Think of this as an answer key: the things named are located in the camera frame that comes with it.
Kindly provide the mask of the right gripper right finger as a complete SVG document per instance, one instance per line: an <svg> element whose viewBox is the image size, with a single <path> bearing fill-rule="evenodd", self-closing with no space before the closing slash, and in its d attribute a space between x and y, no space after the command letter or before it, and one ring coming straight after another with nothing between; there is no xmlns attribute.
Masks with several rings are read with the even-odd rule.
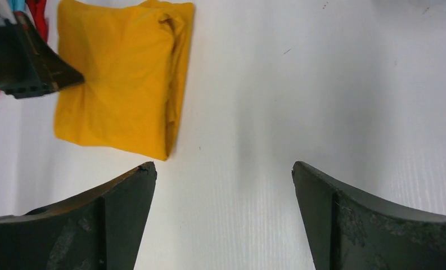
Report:
<svg viewBox="0 0 446 270"><path fill-rule="evenodd" d="M301 161L292 179L316 269L446 269L446 215L382 199Z"/></svg>

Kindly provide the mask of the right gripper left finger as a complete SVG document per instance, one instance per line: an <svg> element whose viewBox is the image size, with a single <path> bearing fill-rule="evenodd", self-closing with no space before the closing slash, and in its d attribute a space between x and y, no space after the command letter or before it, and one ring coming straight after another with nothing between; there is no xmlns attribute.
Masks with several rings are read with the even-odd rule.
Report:
<svg viewBox="0 0 446 270"><path fill-rule="evenodd" d="M0 269L133 269L155 191L152 162L24 215L0 217Z"/></svg>

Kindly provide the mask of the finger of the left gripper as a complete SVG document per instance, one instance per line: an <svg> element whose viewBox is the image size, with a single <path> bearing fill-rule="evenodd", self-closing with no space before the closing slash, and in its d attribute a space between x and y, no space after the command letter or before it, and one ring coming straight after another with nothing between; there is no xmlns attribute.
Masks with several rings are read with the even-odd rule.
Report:
<svg viewBox="0 0 446 270"><path fill-rule="evenodd" d="M42 39L29 16L0 17L0 91L15 99L41 97L84 83L84 76Z"/></svg>

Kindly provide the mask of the yellow t-shirt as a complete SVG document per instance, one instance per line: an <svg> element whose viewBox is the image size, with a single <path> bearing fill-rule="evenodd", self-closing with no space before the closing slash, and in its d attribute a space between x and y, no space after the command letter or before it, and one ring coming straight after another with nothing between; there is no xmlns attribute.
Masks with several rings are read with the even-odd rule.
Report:
<svg viewBox="0 0 446 270"><path fill-rule="evenodd" d="M58 96L54 133L166 160L177 140L195 6L113 8L61 1L58 52L84 83Z"/></svg>

